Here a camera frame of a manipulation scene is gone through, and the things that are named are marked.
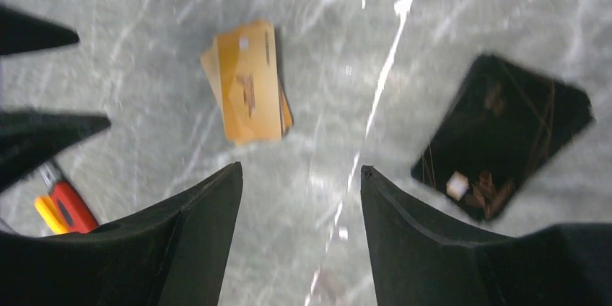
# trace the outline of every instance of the gray marble surface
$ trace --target gray marble surface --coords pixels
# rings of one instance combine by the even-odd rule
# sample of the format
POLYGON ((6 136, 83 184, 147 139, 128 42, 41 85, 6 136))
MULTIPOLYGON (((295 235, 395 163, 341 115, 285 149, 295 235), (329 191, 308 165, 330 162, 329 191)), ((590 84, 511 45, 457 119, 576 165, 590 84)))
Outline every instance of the gray marble surface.
MULTIPOLYGON (((585 88, 598 120, 488 228, 522 235, 612 220, 612 0, 414 0, 367 138, 400 22, 396 0, 7 1, 81 35, 78 48, 4 59, 4 106, 111 117, 111 131, 59 157, 101 222, 242 162, 220 305, 304 305, 309 294, 310 305, 376 305, 356 156, 469 222, 408 171, 482 51, 585 88), (282 141, 234 147, 198 57, 214 34, 256 18, 281 30, 295 126, 282 141)), ((16 185, 1 196, 0 217, 24 235, 49 235, 32 204, 44 191, 38 179, 16 185)))

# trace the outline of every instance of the red and yellow object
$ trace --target red and yellow object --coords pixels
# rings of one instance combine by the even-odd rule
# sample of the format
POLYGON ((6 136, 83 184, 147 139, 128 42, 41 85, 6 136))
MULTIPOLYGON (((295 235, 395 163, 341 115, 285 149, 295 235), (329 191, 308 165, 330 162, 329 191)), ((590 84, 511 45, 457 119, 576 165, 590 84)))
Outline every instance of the red and yellow object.
POLYGON ((92 212, 54 162, 44 164, 39 172, 49 188, 49 196, 37 198, 35 206, 53 232, 63 234, 65 227, 66 232, 85 234, 98 227, 92 212))
POLYGON ((56 182, 49 196, 71 232, 85 234, 98 227, 92 212, 70 183, 56 182))
POLYGON ((60 215, 50 196, 39 196, 36 198, 34 200, 34 207, 54 234, 66 234, 70 231, 68 224, 66 224, 64 218, 60 215))

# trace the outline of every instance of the stack of cards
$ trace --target stack of cards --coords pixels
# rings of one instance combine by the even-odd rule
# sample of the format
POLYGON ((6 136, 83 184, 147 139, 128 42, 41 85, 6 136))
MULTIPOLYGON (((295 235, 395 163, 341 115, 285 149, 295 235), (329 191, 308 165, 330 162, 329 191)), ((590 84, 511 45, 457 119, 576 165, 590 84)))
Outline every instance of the stack of cards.
POLYGON ((228 140, 280 139, 293 125, 276 68, 272 24, 255 21, 217 35, 200 61, 228 140))

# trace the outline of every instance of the yellow tool handle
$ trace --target yellow tool handle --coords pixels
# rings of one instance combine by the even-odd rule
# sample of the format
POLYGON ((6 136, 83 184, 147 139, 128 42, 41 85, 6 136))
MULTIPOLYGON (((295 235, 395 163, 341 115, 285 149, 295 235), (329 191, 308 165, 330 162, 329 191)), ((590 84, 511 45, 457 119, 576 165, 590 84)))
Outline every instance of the yellow tool handle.
POLYGON ((50 196, 37 197, 34 200, 34 207, 55 234, 59 235, 69 232, 68 224, 64 221, 50 196))

